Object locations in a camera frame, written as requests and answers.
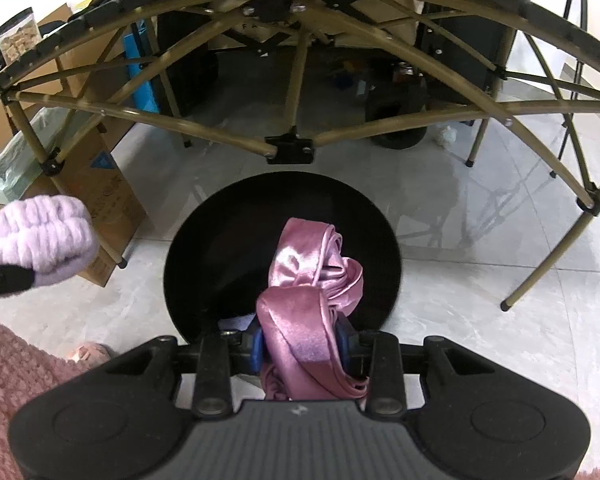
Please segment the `lavender fluffy headband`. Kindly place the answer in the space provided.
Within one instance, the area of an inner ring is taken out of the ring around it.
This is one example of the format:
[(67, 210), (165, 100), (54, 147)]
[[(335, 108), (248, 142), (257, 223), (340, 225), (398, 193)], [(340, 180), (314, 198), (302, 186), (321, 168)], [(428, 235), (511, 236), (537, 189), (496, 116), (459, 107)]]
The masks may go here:
[(38, 195), (0, 209), (0, 266), (31, 270), (36, 287), (72, 278), (98, 252), (91, 215), (75, 197)]

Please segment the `pink satin cloth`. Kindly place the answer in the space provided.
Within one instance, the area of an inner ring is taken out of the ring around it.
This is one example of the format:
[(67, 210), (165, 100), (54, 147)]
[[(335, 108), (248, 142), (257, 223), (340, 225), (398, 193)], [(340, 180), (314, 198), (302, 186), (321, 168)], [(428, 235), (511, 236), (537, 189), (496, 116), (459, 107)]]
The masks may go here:
[(363, 296), (363, 267), (341, 255), (342, 236), (331, 224), (289, 219), (256, 304), (268, 348), (260, 371), (273, 401), (358, 400), (367, 382), (340, 363), (335, 324)]

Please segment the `black trash bin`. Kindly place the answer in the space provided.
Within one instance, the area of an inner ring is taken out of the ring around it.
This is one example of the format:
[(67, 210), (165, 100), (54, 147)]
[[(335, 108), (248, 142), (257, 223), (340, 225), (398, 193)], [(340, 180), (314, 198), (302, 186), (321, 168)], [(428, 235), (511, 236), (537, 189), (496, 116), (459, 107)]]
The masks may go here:
[(401, 273), (396, 236), (369, 198), (330, 177), (279, 171), (222, 188), (188, 216), (166, 257), (163, 292), (175, 328), (193, 344), (253, 314), (269, 287), (352, 278), (362, 298), (349, 320), (377, 330)]

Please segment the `lined cardboard trash box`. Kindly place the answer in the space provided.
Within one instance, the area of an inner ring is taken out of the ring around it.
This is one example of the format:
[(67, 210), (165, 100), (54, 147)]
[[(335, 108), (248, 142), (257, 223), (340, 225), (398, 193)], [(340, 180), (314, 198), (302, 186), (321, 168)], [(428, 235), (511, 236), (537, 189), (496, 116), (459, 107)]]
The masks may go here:
[[(123, 254), (145, 211), (98, 130), (91, 130), (69, 151), (59, 179), (70, 195), (82, 200), (97, 233)], [(26, 139), (17, 133), (0, 154), (0, 209), (14, 200), (57, 193)]]

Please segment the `pink fuzzy slipper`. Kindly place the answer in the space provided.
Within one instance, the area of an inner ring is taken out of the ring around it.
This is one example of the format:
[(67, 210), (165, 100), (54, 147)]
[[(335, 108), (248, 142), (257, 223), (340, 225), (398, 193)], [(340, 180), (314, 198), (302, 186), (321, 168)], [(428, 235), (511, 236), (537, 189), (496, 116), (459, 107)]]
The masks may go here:
[(91, 366), (104, 364), (112, 359), (112, 352), (104, 344), (93, 341), (85, 341), (71, 350), (66, 359), (75, 363), (84, 363)]

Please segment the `folding camp table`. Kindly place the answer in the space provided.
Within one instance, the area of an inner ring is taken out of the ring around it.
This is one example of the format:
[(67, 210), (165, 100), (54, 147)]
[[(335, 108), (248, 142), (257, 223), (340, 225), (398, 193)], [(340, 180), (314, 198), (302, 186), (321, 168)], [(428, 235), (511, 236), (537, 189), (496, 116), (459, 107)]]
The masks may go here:
[[(422, 128), (442, 120), (477, 119), (479, 122), (496, 120), (513, 133), (522, 143), (542, 159), (550, 170), (562, 179), (577, 197), (581, 215), (577, 222), (528, 276), (502, 302), (508, 310), (546, 274), (550, 267), (570, 248), (593, 218), (600, 214), (600, 186), (595, 186), (588, 175), (588, 167), (569, 170), (558, 157), (523, 123), (526, 115), (561, 114), (570, 117), (576, 113), (600, 110), (600, 91), (555, 78), (551, 73), (540, 76), (541, 84), (552, 87), (557, 93), (550, 101), (501, 102), (495, 105), (504, 117), (498, 119), (494, 112), (483, 112), (473, 105), (449, 104), (432, 112), (401, 116), (397, 120), (382, 120), (375, 125), (347, 127), (324, 131), (309, 138), (298, 135), (297, 114), (301, 89), (306, 71), (306, 59), (313, 41), (333, 44), (338, 38), (355, 38), (368, 47), (387, 54), (393, 52), (407, 61), (418, 61), (420, 55), (394, 32), (381, 28), (355, 7), (358, 0), (111, 0), (86, 12), (68, 24), (62, 25), (42, 39), (33, 49), (21, 55), (16, 62), (0, 73), (0, 101), (11, 110), (15, 123), (43, 162), (58, 162), (58, 154), (47, 154), (33, 132), (22, 111), (23, 103), (58, 105), (70, 110), (87, 112), (93, 124), (106, 117), (117, 117), (131, 122), (169, 129), (184, 136), (209, 140), (240, 148), (264, 157), (274, 165), (307, 164), (314, 159), (315, 151), (339, 141), (370, 138), (381, 134)], [(380, 0), (374, 0), (384, 6)], [(426, 3), (445, 6), (457, 11), (486, 18), (513, 29), (514, 37), (523, 34), (530, 44), (544, 41), (562, 50), (582, 64), (600, 72), (600, 42), (588, 32), (574, 26), (564, 18), (538, 6), (530, 0), (400, 0), (413, 3), (421, 11)], [(83, 98), (52, 96), (41, 92), (46, 77), (40, 68), (55, 61), (66, 52), (100, 36), (116, 36), (141, 20), (150, 21), (172, 12), (189, 12), (202, 18), (202, 24), (185, 38), (161, 54), (148, 58), (142, 69), (129, 82), (114, 92), (106, 102), (96, 103)], [(234, 136), (220, 129), (205, 127), (175, 115), (154, 115), (126, 106), (132, 93), (144, 82), (164, 76), (175, 62), (201, 48), (216, 37), (237, 32), (242, 25), (252, 23), (273, 31), (273, 41), (294, 38), (296, 53), (292, 62), (285, 98), (284, 118), (287, 131), (280, 136), (264, 140)], [(562, 92), (571, 91), (572, 98), (565, 99)]]

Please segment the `clear snack jar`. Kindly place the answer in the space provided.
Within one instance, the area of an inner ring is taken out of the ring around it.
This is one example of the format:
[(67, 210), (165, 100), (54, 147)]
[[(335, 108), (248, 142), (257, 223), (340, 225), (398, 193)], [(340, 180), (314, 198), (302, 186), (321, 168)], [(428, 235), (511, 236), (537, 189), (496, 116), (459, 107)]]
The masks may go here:
[(6, 65), (16, 62), (41, 40), (42, 35), (30, 6), (0, 26), (0, 51)]

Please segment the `black suitcase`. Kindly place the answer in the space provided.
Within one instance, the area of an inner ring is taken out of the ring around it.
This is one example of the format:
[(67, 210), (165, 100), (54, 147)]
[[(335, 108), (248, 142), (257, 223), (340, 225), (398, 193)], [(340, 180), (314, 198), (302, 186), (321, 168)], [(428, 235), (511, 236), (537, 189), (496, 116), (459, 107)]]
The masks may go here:
[(380, 1), (401, 13), (400, 18), (381, 22), (381, 28), (394, 32), (410, 26), (411, 47), (420, 58), (407, 61), (393, 52), (378, 58), (368, 72), (366, 122), (375, 125), (432, 112), (440, 103), (473, 105), (504, 117), (495, 101), (512, 50), (513, 29), (436, 4), (426, 3), (419, 11), (413, 3)]

